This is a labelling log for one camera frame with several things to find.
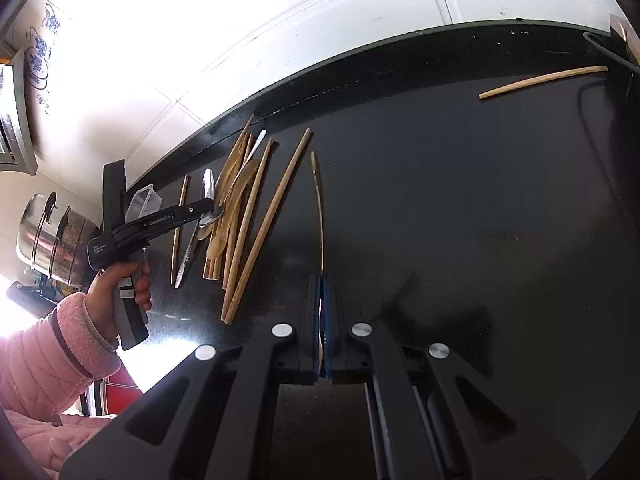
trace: chopstick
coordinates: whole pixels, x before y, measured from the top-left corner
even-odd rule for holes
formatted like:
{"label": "chopstick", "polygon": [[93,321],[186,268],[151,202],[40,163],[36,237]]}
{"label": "chopstick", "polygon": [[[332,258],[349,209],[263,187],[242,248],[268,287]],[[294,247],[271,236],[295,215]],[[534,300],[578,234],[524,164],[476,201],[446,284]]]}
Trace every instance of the chopstick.
{"label": "chopstick", "polygon": [[304,135],[302,135],[302,139],[300,139],[300,143],[296,148],[291,160],[289,161],[289,165],[282,176],[280,184],[278,185],[278,189],[276,189],[276,193],[273,195],[273,199],[271,200],[271,204],[267,209],[267,213],[264,216],[264,220],[262,220],[262,225],[260,226],[260,230],[255,237],[255,241],[253,246],[251,247],[251,252],[249,253],[249,257],[247,258],[246,263],[244,264],[244,269],[242,270],[242,275],[238,281],[238,286],[234,291],[234,295],[229,304],[228,311],[226,312],[225,323],[231,324],[236,316],[236,311],[238,310],[238,305],[240,304],[240,300],[242,300],[242,295],[244,294],[244,290],[246,288],[246,284],[249,281],[249,277],[251,276],[252,270],[254,270],[255,261],[258,258],[258,253],[262,248],[262,244],[264,243],[264,239],[267,236],[267,232],[269,231],[269,227],[271,226],[271,222],[273,221],[273,217],[276,214],[278,206],[282,200],[284,192],[287,189],[287,185],[289,184],[289,180],[291,179],[291,175],[293,171],[296,169],[296,164],[300,159],[300,155],[302,151],[305,149],[306,143],[311,136],[311,129],[307,128]]}
{"label": "chopstick", "polygon": [[255,200],[260,190],[260,184],[262,182],[262,176],[267,166],[267,160],[271,151],[271,145],[273,144],[273,138],[269,139],[267,146],[264,149],[262,158],[260,159],[260,166],[255,175],[254,185],[249,193],[249,199],[246,202],[246,208],[244,209],[244,216],[242,216],[242,223],[240,224],[240,231],[238,233],[238,240],[236,240],[236,247],[234,248],[234,255],[231,261],[229,269],[229,276],[226,280],[225,299],[222,303],[222,315],[220,320],[224,321],[226,313],[229,310],[229,304],[236,290],[236,278],[238,277],[238,268],[240,267],[240,260],[242,259],[242,250],[244,249],[244,241],[246,240],[247,231],[249,230],[249,224],[251,223],[251,216],[254,212]]}
{"label": "chopstick", "polygon": [[[178,205],[184,205],[184,199],[187,197],[187,188],[189,187],[189,173],[184,176],[182,181],[182,190],[180,192],[180,201]],[[175,283],[175,273],[178,267],[178,242],[180,241],[180,228],[174,229],[174,248],[171,254],[171,284]]]}
{"label": "chopstick", "polygon": [[[225,166],[223,167],[222,172],[218,177],[218,182],[216,183],[216,205],[220,205],[222,203],[223,196],[226,193],[226,190],[224,188],[226,187],[227,184],[231,183],[231,181],[234,179],[234,175],[233,175],[234,172],[237,173],[238,169],[240,168],[240,165],[242,163],[241,157],[236,158],[234,164],[230,168],[228,168],[228,164],[230,160],[238,154],[238,152],[240,154],[244,153],[244,143],[246,142],[246,138],[247,138],[246,129],[248,127],[249,127],[249,123],[245,125],[244,129],[240,133],[238,140],[236,140],[236,143],[231,149],[231,152],[229,153],[229,156],[226,159]],[[211,243],[214,236],[216,235],[216,231],[218,230],[219,224],[220,224],[220,221],[217,221],[210,227],[209,243]],[[208,267],[209,271],[207,272],[207,274],[203,275],[203,278],[206,278],[208,280],[219,280],[220,268],[221,268],[222,262],[218,262],[216,264],[216,261],[213,260],[212,263],[207,265],[207,261],[210,259],[211,258],[208,258],[208,257],[205,259],[205,266]]]}
{"label": "chopstick", "polygon": [[318,215],[320,217],[320,276],[324,276],[324,213],[322,212],[322,181],[320,179],[320,165],[316,152],[311,152],[311,171],[316,184],[316,200],[318,200]]}
{"label": "chopstick", "polygon": [[562,72],[553,72],[551,74],[539,75],[537,77],[531,77],[529,79],[523,79],[515,83],[511,83],[505,86],[488,90],[478,94],[481,99],[487,99],[488,97],[494,97],[496,95],[504,94],[505,92],[511,92],[513,90],[519,90],[520,88],[526,88],[527,86],[533,86],[540,83],[546,83],[548,81],[555,81],[557,79],[564,79],[565,77],[573,77],[576,75],[591,74],[594,72],[606,72],[609,70],[604,65],[586,66],[584,68],[572,68],[571,70],[563,70]]}
{"label": "chopstick", "polygon": [[[249,134],[249,139],[246,142],[246,148],[244,149],[244,157],[242,163],[244,164],[249,158],[249,153],[254,145],[255,136]],[[231,218],[231,224],[229,225],[229,234],[226,237],[226,255],[225,255],[225,272],[222,275],[222,289],[226,289],[226,282],[229,279],[229,269],[231,268],[231,259],[234,256],[234,247],[236,246],[236,236],[238,235],[238,219],[240,218],[240,210],[242,209],[242,197],[238,203],[238,207],[233,211],[233,217]]]}
{"label": "chopstick", "polygon": [[[238,148],[241,155],[244,153],[244,150],[246,148],[246,144],[249,141],[249,132],[244,132],[244,139],[242,139],[242,142],[240,143],[240,147]],[[238,174],[238,171],[240,171],[240,168],[242,167],[242,158],[243,156],[240,156],[238,158],[238,160],[236,160],[236,163],[234,165],[233,170],[231,171],[231,173],[229,173],[229,177],[228,180],[225,182],[225,189],[222,190],[222,196],[226,198],[227,195],[227,191],[228,191],[228,186],[231,186],[231,183],[235,180],[236,175]],[[220,199],[220,203],[223,203],[225,201],[224,198]],[[213,242],[213,238],[215,238],[216,233],[218,232],[218,230],[220,229],[220,222],[222,221],[222,218],[220,218],[217,222],[216,222],[216,229],[215,231],[211,232],[211,237],[209,238],[209,243],[211,244]],[[212,266],[212,271],[210,273],[211,279],[212,280],[216,280],[219,281],[220,280],[220,275],[222,273],[222,256],[218,256],[217,258],[215,258],[213,260],[213,266]]]}

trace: stainless steel spoon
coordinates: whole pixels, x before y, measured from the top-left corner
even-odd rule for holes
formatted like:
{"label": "stainless steel spoon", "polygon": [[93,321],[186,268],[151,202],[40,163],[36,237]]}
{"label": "stainless steel spoon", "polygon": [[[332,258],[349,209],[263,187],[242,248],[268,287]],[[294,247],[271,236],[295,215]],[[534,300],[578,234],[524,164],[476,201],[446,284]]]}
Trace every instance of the stainless steel spoon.
{"label": "stainless steel spoon", "polygon": [[219,205],[219,206],[216,206],[214,209],[212,209],[208,213],[205,213],[200,218],[200,222],[198,223],[198,225],[200,227],[206,227],[206,226],[212,224],[213,222],[215,222],[218,218],[220,218],[222,216],[222,213],[225,212],[226,199],[229,198],[229,195],[231,195],[231,191],[233,190],[236,182],[238,181],[238,178],[242,174],[242,170],[244,170],[244,168],[246,167],[248,162],[251,160],[252,156],[254,156],[255,150],[257,150],[258,146],[260,146],[260,143],[264,139],[264,136],[266,135],[266,133],[267,133],[267,130],[261,131],[260,135],[258,135],[257,139],[255,139],[254,146],[251,148],[251,151],[249,152],[249,156],[246,158],[244,164],[242,164],[242,166],[240,167],[240,171],[238,171],[238,174],[236,175],[235,179],[233,179],[233,182],[231,183],[231,186],[229,186],[229,189],[226,192],[226,196],[225,196],[225,199],[222,201],[222,204]]}
{"label": "stainless steel spoon", "polygon": [[[202,198],[210,198],[214,201],[216,199],[216,181],[213,177],[213,171],[211,171],[209,168],[204,170],[204,176],[202,177],[201,196]],[[200,216],[200,220],[197,222],[197,224],[193,228],[193,233],[191,234],[191,238],[189,240],[189,243],[187,244],[187,248],[184,251],[184,256],[182,257],[182,262],[180,263],[180,268],[178,269],[178,275],[175,277],[175,288],[178,288],[182,283],[182,278],[184,277],[184,274],[187,271],[191,263],[191,260],[193,259],[193,253],[195,252],[196,246],[198,245],[198,229],[200,228],[200,223],[202,222],[202,219],[206,215],[210,215],[214,213],[216,209],[218,208],[214,208],[213,211],[210,211]]]}

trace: stainless steel pot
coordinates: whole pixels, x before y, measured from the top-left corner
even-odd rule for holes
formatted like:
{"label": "stainless steel pot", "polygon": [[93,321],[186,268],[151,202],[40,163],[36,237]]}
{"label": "stainless steel pot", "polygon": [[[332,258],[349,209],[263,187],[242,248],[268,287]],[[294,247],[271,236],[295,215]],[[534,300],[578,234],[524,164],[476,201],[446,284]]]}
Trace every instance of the stainless steel pot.
{"label": "stainless steel pot", "polygon": [[35,194],[18,227],[17,253],[31,269],[72,286],[87,286],[95,276],[86,247],[100,229],[70,206]]}

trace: kitchen counter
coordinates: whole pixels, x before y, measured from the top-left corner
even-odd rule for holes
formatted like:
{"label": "kitchen counter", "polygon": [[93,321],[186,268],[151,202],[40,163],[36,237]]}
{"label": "kitchen counter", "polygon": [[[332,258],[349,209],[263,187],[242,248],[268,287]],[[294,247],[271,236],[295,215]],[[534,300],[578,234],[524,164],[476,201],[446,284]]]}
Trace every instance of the kitchen counter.
{"label": "kitchen counter", "polygon": [[[302,133],[314,132],[234,323],[220,321],[220,284],[202,279],[204,246],[182,287],[170,285],[173,236],[163,235],[148,250],[150,337],[122,359],[146,390],[197,345],[243,344],[302,307],[319,270],[315,150],[340,307],[383,320],[399,343],[448,343],[568,444],[590,477],[640,408],[638,112],[616,70],[478,99],[526,76],[600,64],[578,28],[511,22],[430,34],[257,94],[136,184],[154,182],[168,206],[188,172],[187,200],[197,200],[204,169],[219,174],[255,112],[250,131],[266,128],[277,147],[248,251]],[[271,460],[274,478],[299,478],[301,468],[324,478],[327,463],[334,478],[374,478],[363,389],[281,387]]]}

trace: knife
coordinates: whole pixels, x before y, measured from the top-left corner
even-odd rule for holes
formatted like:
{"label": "knife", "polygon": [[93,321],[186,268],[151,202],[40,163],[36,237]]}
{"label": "knife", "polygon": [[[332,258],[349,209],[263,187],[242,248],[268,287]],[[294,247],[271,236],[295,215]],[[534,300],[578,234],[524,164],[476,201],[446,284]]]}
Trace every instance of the knife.
{"label": "knife", "polygon": [[[215,179],[213,177],[213,171],[211,171],[209,168],[204,170],[204,176],[202,177],[202,197],[210,198],[212,200],[215,200],[216,197]],[[184,256],[182,257],[182,262],[180,263],[180,269],[178,269],[178,275],[175,277],[175,288],[180,287],[182,278],[184,277],[184,274],[188,270],[191,261],[193,260],[193,254],[195,253],[196,247],[198,245],[198,229],[200,222],[202,221],[204,216],[205,215],[200,216],[200,220],[196,222],[196,225],[193,228],[193,233],[191,234],[191,238],[189,240],[187,248],[184,251]]]}

